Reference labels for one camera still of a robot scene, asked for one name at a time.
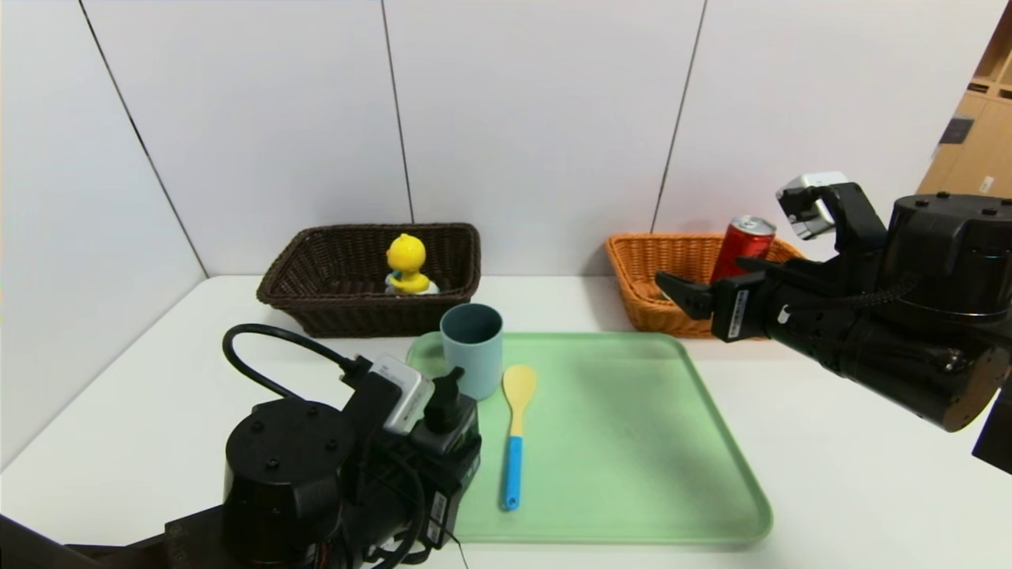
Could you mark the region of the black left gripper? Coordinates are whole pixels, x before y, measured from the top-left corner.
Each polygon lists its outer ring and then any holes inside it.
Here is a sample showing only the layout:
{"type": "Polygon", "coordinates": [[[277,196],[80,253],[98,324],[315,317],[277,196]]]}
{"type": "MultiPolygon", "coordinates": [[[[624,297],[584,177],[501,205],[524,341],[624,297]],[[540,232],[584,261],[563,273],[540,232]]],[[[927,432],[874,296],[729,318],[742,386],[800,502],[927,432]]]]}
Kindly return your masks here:
{"type": "Polygon", "coordinates": [[[414,539],[422,551],[453,538],[459,504],[481,464],[480,435],[444,456],[409,437],[382,432],[375,440],[376,551],[414,539]]]}

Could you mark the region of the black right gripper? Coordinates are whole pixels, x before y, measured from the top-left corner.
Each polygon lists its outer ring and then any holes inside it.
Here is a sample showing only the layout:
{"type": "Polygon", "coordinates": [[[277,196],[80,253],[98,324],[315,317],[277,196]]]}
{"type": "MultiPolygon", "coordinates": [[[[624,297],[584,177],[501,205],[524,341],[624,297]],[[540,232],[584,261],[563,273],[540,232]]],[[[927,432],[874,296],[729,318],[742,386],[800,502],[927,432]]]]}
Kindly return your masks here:
{"type": "Polygon", "coordinates": [[[743,274],[715,284],[666,271],[655,274],[655,284],[691,320],[712,319],[712,335],[724,342],[771,339],[825,368],[841,367],[844,318],[826,309],[791,309],[828,300],[840,291],[833,281],[838,274],[833,264],[738,256],[736,266],[743,274]]]}

